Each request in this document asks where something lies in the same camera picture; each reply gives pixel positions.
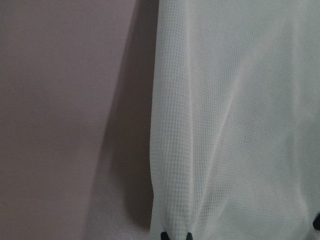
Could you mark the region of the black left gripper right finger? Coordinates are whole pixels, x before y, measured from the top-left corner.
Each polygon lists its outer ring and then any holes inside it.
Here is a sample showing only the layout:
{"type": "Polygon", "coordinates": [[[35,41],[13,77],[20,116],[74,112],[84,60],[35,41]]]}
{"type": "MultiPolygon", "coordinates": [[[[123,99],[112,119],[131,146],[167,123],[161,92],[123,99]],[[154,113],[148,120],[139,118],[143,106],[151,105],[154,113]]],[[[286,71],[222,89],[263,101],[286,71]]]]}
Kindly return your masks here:
{"type": "Polygon", "coordinates": [[[191,232],[188,232],[186,235],[186,240],[193,240],[193,235],[191,232]]]}

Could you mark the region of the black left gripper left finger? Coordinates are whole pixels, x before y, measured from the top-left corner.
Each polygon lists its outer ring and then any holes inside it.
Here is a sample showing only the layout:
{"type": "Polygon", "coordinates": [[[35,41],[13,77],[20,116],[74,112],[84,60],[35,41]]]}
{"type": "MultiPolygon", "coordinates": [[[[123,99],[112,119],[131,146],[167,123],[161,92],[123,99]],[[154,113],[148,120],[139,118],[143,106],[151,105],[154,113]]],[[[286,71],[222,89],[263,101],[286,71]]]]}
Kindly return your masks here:
{"type": "Polygon", "coordinates": [[[168,236],[167,232],[165,232],[165,231],[161,232],[160,239],[161,240],[169,240],[169,236],[168,236]]]}

